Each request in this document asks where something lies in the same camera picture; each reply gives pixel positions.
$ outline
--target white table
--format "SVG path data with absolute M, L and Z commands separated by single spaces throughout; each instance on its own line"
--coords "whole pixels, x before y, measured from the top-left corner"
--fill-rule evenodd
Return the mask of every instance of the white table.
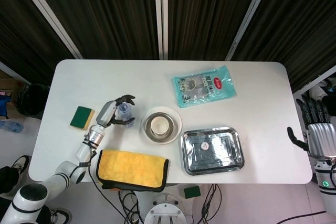
M 171 83 L 173 76 L 226 65 L 237 96 L 212 103 L 179 108 Z M 124 94 L 136 97 L 134 127 L 106 129 L 103 148 L 153 154 L 170 160 L 167 183 L 276 183 L 305 184 L 311 179 L 307 153 L 293 145 L 286 128 L 300 138 L 301 127 L 288 77 L 276 62 L 64 60 L 56 68 L 36 141 L 29 174 L 45 180 L 65 160 L 78 163 L 75 153 L 84 131 L 69 125 L 77 106 L 95 110 Z M 139 137 L 140 120 L 155 106 L 177 111 L 184 131 L 231 126 L 239 134 L 245 166 L 242 170 L 201 176 L 188 175 L 179 154 L 179 140 L 157 145 Z M 96 166 L 97 157 L 92 160 Z M 88 174 L 83 179 L 90 181 Z

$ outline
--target yellow sponge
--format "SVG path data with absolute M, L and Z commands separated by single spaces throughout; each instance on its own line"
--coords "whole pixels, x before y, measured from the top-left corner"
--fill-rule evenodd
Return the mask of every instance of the yellow sponge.
M 94 110 L 78 106 L 70 125 L 81 130 L 87 130 L 93 114 Z

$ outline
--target green sponge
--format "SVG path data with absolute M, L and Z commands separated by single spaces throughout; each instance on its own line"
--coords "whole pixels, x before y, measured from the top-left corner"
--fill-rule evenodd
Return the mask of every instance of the green sponge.
M 194 198 L 194 197 L 198 197 L 201 195 L 201 191 L 199 189 L 199 186 L 193 186 L 193 187 L 189 187 L 189 188 L 185 188 L 184 189 L 184 196 L 186 199 L 189 198 Z
M 89 127 L 93 114 L 94 110 L 78 106 L 70 125 L 81 130 L 86 130 Z

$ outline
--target water bottle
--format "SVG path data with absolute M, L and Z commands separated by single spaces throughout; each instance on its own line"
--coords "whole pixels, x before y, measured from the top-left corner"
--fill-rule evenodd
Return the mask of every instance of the water bottle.
M 19 133 L 23 130 L 23 125 L 13 121 L 0 120 L 0 129 L 4 131 Z
M 123 120 L 123 121 L 127 121 L 128 119 L 131 119 L 132 118 L 132 108 L 131 108 L 131 106 L 128 103 L 121 103 L 118 106 L 118 114 L 121 117 L 121 120 Z M 129 123 L 129 124 L 126 124 L 124 126 L 127 127 L 127 128 L 130 128 L 130 127 L 133 126 L 133 124 L 134 124 L 134 121 Z

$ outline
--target teal plastic bag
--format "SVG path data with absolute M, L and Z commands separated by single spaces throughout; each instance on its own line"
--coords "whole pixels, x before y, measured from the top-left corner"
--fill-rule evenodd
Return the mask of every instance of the teal plastic bag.
M 180 108 L 227 99 L 236 95 L 226 66 L 190 76 L 174 77 L 173 84 L 177 105 Z

